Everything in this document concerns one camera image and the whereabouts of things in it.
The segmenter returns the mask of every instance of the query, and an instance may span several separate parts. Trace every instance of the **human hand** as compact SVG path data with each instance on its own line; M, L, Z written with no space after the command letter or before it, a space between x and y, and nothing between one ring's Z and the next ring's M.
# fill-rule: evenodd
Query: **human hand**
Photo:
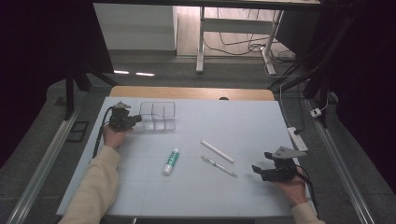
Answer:
M134 129L130 129L126 132L115 132L108 125L103 128L103 139L105 146L117 149L125 140L125 135L132 132Z
M297 167L297 171L300 174L303 173L300 167ZM292 180L272 183L282 189L282 191L288 197L293 206L307 202L305 193L305 181L303 181L299 176L296 175Z

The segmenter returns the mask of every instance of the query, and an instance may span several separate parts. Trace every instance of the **clear plastic organizer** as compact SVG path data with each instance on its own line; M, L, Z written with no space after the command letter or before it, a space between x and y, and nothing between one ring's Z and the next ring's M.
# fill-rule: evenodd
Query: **clear plastic organizer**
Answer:
M139 114L145 130L172 131L176 128L175 112L175 102L143 102Z

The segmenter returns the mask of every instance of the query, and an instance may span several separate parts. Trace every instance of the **white wall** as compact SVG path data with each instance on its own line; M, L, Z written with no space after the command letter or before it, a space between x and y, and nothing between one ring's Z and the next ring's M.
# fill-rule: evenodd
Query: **white wall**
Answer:
M175 7L93 5L107 49L176 49Z

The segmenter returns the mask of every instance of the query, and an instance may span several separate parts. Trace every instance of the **beige sleeve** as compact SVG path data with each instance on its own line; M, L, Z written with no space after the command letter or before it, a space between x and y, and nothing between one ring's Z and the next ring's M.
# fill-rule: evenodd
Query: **beige sleeve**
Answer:
M102 147L90 162L81 183L66 208L60 223L99 223L113 203L119 184L117 166L120 155L111 147Z
M296 224L325 224L324 221L318 219L311 204L300 203L291 208Z

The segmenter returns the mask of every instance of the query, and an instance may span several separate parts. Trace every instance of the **wooden edge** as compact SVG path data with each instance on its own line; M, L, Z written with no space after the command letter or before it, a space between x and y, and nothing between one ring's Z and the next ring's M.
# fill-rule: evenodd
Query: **wooden edge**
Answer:
M147 86L116 86L109 96L166 98L166 99L202 99L218 100L226 97L229 100L243 101L274 101L274 95L268 90L216 89L216 88L185 88L185 87L147 87Z

